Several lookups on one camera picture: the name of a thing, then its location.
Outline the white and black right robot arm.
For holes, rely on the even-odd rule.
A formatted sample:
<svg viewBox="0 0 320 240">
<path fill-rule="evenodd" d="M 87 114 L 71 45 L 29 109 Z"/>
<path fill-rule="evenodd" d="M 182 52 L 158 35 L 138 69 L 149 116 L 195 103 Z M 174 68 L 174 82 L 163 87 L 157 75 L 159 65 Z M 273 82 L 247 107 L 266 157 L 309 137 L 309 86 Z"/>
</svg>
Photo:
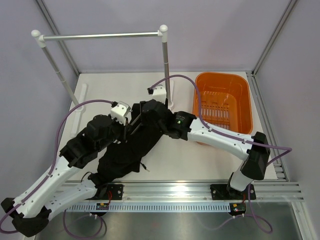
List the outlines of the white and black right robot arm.
<svg viewBox="0 0 320 240">
<path fill-rule="evenodd" d="M 224 199 L 240 200 L 251 193 L 251 183 L 265 178 L 269 163 L 270 146 L 262 132 L 255 135 L 216 127 L 205 122 L 201 116 L 178 111 L 171 112 L 167 105 L 154 99 L 133 105 L 138 123 L 158 130 L 172 139 L 198 142 L 222 149 L 242 161 L 220 191 Z"/>
</svg>

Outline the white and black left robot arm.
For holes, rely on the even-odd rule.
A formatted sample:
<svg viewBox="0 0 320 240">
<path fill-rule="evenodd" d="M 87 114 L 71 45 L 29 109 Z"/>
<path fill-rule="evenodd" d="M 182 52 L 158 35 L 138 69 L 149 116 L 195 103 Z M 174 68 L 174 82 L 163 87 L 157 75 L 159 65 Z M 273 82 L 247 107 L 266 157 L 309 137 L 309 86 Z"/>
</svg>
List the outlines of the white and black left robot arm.
<svg viewBox="0 0 320 240">
<path fill-rule="evenodd" d="M 126 138 L 127 117 L 96 115 L 76 137 L 70 139 L 50 167 L 29 189 L 15 198 L 5 198 L 1 207 L 12 218 L 15 232 L 32 237 L 41 232 L 57 214 L 73 204 L 95 197 L 103 199 L 107 183 L 97 177 L 56 195 L 57 189 L 82 170 L 109 145 Z"/>
</svg>

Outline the black shorts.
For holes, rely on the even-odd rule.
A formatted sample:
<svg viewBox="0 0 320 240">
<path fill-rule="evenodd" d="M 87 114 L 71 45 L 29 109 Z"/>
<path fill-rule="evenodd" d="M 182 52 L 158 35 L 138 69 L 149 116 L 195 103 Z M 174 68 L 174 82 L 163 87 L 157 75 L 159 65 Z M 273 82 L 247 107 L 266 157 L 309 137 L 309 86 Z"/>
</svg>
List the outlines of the black shorts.
<svg viewBox="0 0 320 240">
<path fill-rule="evenodd" d="M 151 151 L 162 135 L 156 127 L 141 126 L 127 137 L 127 142 L 109 145 L 99 159 L 95 175 L 98 182 L 106 184 L 130 172 L 138 173 L 142 158 Z"/>
</svg>

